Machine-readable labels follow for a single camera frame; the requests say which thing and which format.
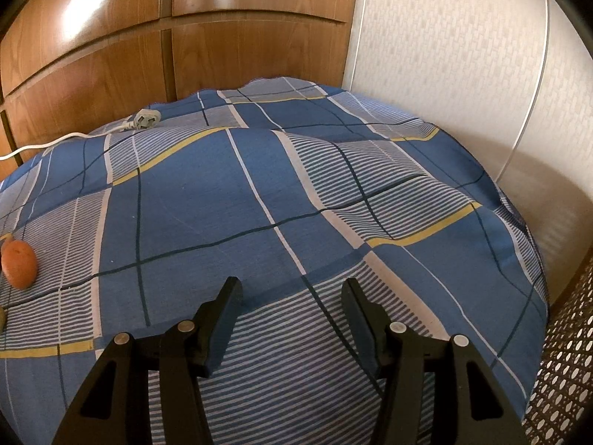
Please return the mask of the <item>small yellow-green fruit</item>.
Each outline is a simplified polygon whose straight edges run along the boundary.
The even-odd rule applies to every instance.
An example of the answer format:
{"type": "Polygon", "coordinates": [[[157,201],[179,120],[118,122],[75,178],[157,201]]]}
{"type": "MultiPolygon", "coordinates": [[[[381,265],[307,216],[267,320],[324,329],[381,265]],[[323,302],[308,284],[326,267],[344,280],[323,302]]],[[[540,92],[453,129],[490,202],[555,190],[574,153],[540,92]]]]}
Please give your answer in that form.
{"type": "Polygon", "coordinates": [[[0,333],[3,332],[3,330],[5,329],[6,326],[6,311],[5,309],[3,309],[2,306],[0,306],[0,333]]]}

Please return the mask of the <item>orange tangerine far right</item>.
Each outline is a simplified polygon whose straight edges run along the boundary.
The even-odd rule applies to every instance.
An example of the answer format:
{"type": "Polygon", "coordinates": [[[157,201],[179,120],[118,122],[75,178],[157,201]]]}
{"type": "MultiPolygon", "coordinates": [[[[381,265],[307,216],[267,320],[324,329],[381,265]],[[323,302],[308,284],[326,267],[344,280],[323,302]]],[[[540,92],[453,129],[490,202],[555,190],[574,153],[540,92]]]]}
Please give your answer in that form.
{"type": "Polygon", "coordinates": [[[6,240],[1,247],[1,267],[7,282],[25,290],[35,282],[38,262],[33,248],[22,240],[6,240]]]}

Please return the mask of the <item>blue plaid tablecloth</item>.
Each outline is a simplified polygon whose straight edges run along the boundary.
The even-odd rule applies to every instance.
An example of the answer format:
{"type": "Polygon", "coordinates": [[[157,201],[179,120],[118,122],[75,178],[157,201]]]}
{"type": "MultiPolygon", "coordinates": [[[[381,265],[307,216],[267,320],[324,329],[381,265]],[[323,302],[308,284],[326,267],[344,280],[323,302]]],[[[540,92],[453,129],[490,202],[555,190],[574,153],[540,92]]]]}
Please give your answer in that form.
{"type": "Polygon", "coordinates": [[[217,444],[365,444],[383,382],[340,303],[354,277],[416,333],[465,334],[517,415],[548,317],[531,232],[469,152],[432,123],[296,78],[158,105],[1,182],[1,230],[39,272],[1,287],[1,411],[49,443],[110,339],[193,316],[228,276],[243,309],[201,384],[217,444]]]}

